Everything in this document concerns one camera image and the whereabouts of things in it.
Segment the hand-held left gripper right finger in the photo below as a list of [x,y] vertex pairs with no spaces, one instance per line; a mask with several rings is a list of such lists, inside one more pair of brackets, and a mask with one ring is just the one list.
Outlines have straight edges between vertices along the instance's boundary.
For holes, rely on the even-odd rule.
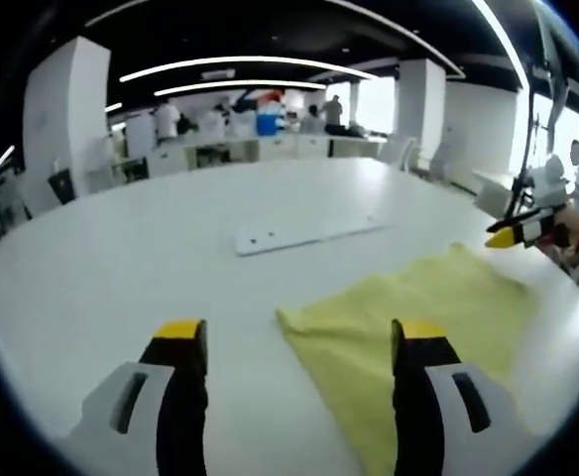
[[393,320],[398,475],[512,475],[532,450],[513,396],[462,361],[445,333]]

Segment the person's right hand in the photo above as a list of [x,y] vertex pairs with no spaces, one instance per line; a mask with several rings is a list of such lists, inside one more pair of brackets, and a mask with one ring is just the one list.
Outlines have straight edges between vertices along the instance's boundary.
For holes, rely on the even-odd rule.
[[570,244],[573,249],[579,251],[579,207],[565,205],[554,214],[557,225],[563,225],[568,233]]

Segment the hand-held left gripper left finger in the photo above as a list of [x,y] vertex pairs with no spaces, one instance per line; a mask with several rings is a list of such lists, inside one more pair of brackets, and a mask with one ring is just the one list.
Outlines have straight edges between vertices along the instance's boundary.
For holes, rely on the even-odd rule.
[[205,474],[207,367],[205,320],[162,325],[84,399],[72,463],[84,475]]

